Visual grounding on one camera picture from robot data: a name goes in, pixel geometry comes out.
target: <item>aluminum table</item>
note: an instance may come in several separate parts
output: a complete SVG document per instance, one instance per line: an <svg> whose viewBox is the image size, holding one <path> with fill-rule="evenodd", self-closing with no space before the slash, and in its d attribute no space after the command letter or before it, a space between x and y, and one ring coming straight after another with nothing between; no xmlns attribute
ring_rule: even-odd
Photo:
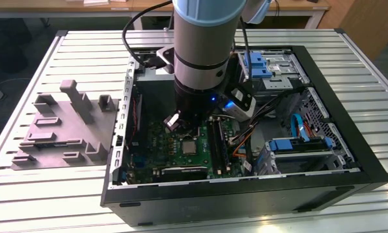
<svg viewBox="0 0 388 233"><path fill-rule="evenodd" d="M131 228L100 207L106 166L14 171L11 160L35 118L38 94L75 79L90 99L122 98L128 56L120 31L56 36L0 135L0 232L371 232L388 231L388 184L321 212ZM346 34L334 30L250 30L253 45L305 45L388 172L388 81ZM174 32L130 31L130 43L162 47ZM242 32L237 44L242 45Z"/></svg>

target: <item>wire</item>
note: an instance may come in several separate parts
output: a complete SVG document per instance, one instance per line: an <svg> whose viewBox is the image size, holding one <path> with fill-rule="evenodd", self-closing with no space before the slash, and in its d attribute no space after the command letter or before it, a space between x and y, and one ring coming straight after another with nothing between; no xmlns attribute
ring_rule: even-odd
<svg viewBox="0 0 388 233"><path fill-rule="evenodd" d="M305 125L306 129L309 130L309 134L310 134L310 136L314 137L314 136L315 136L315 135L314 135L314 131L313 131L310 125L309 125L309 122L305 122L303 125Z"/></svg>
<svg viewBox="0 0 388 233"><path fill-rule="evenodd" d="M237 52L237 39L235 39L235 37L234 37L233 52Z"/></svg>
<svg viewBox="0 0 388 233"><path fill-rule="evenodd" d="M7 83L10 81L16 81L16 80L32 80L32 79L28 79L28 78L23 78L23 79L8 79L8 80L4 80L3 82L0 82L0 84Z"/></svg>
<svg viewBox="0 0 388 233"><path fill-rule="evenodd" d="M213 115L217 116L217 117L227 117L230 119L237 119L234 116L225 115L225 114L213 114Z"/></svg>
<svg viewBox="0 0 388 233"><path fill-rule="evenodd" d="M275 22L275 20L278 19L277 17L281 16L281 5L279 5L278 0L275 0L275 3L277 3L277 12L275 12L275 17L274 17L273 22Z"/></svg>
<svg viewBox="0 0 388 233"><path fill-rule="evenodd" d="M242 145L245 144L246 140L251 137L253 133L254 133L255 129L251 131L251 133L246 136L245 140L241 142L239 146L237 147L235 151L234 151L234 157L246 157L245 154L238 154L239 148L242 147Z"/></svg>
<svg viewBox="0 0 388 233"><path fill-rule="evenodd" d="M249 39L247 39L247 32L246 32L246 23L243 21L243 17L241 16L241 25L245 37L245 46L246 46L246 56L249 60L249 78L253 78L253 58L251 58L251 51L249 49Z"/></svg>
<svg viewBox="0 0 388 233"><path fill-rule="evenodd" d="M131 25L134 24L134 22L139 19L139 17L142 17L147 12L150 12L150 11L153 11L153 10L163 7L163 6L167 6L171 3L173 3L173 0L171 1L167 1L167 2L165 2L162 4L158 4L158 5L155 5L155 6L150 7L150 8L147 8L145 11L142 11L141 13L138 13L136 16L130 20L130 22L127 23L127 25L126 25L126 27L123 29L123 42L124 42L124 45L127 47L127 50L128 50L131 56L138 61L138 63L142 64L143 66L146 66L146 62L143 61L143 59L139 58L139 56L136 55L136 53L132 51L132 49L130 47L130 44L127 42L127 38L126 38L127 31L128 31Z"/></svg>
<svg viewBox="0 0 388 233"><path fill-rule="evenodd" d="M28 79L28 78L8 79L8 80L2 81L0 84L7 83L7 82L10 82L10 81L16 81L16 80L31 80L31 79Z"/></svg>

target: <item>black cable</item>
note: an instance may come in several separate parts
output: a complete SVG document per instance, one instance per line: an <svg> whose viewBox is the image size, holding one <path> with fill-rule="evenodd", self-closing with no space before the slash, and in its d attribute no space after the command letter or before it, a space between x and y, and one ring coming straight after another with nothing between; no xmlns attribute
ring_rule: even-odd
<svg viewBox="0 0 388 233"><path fill-rule="evenodd" d="M243 30L243 37L245 37L245 46L246 46L246 56L249 60L249 78L253 79L253 58L251 58L251 51L249 49L249 40L247 40L247 32L246 32L246 23L243 21L243 17L241 16L241 25Z"/></svg>
<svg viewBox="0 0 388 233"><path fill-rule="evenodd" d="M278 2L278 0L275 0L275 3L277 3L277 12L275 12L275 17L274 17L274 20L273 20L273 22L275 23L275 21L277 21L277 17L279 17L281 16L281 6L279 6L279 2Z"/></svg>
<svg viewBox="0 0 388 233"><path fill-rule="evenodd" d="M261 117L263 117L266 114L269 114L270 112L274 111L274 109L277 108L279 102L282 101L282 99L285 97L287 97L291 94L299 93L303 90L306 90L306 87L298 87L294 90L287 90L283 91L279 95L277 95L257 111L257 113L253 115L249 124L247 124L247 128L245 129L245 131L234 137L233 141L238 141L245 135L247 135L250 133L251 130L254 130L255 126L259 124L259 120Z"/></svg>
<svg viewBox="0 0 388 233"><path fill-rule="evenodd" d="M163 6L167 6L171 3L173 3L173 0L171 1L167 1L167 2L165 2L162 4L158 4L158 5L155 5L155 6L150 7L150 8L147 8L145 11L142 11L141 13L136 14L136 16L130 20L130 22L127 23L127 25L124 27L124 30L123 30L123 42L124 42L124 45L127 47L127 50L128 50L131 56L135 58L135 60L138 61L138 63L142 64L143 66L146 66L146 62L143 61L143 59L139 58L139 56L136 55L136 53L132 51L132 49L130 47L130 44L127 42L127 38L126 38L127 31L128 31L131 25L134 24L134 22L139 19L139 17L142 17L147 12L150 12L150 11L153 11L153 10L163 7Z"/></svg>
<svg viewBox="0 0 388 233"><path fill-rule="evenodd" d="M234 37L233 52L237 52L237 39L235 39L235 37Z"/></svg>

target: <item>ram slot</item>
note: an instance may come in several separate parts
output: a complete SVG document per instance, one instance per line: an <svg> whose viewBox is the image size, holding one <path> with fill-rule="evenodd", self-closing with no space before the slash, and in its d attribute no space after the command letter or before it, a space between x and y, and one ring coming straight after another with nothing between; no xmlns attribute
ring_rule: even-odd
<svg viewBox="0 0 388 233"><path fill-rule="evenodd" d="M218 128L219 128L219 135L221 135L221 159L222 159L222 163L225 165L225 171L230 171L231 170L231 164L230 164L230 160L229 160L229 155L227 155L227 145L226 145L226 138L225 138L225 132L223 132L223 127L222 127L222 121L217 120L215 124L218 124Z"/></svg>
<svg viewBox="0 0 388 233"><path fill-rule="evenodd" d="M210 120L207 123L209 144L211 148L213 166L215 174L226 172L229 166L225 134L222 133L221 121Z"/></svg>

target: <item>metal case frame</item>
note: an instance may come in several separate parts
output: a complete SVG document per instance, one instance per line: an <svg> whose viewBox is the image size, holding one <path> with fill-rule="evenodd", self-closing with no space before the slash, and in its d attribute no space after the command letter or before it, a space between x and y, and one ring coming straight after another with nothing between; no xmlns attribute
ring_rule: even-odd
<svg viewBox="0 0 388 233"><path fill-rule="evenodd" d="M108 207L131 226L318 211L355 193L388 183L388 174L305 46L259 48L293 50L362 171L271 179L246 177L237 182L115 188L111 172L123 151L119 152L114 147L108 158L111 164L107 166L102 206Z"/></svg>

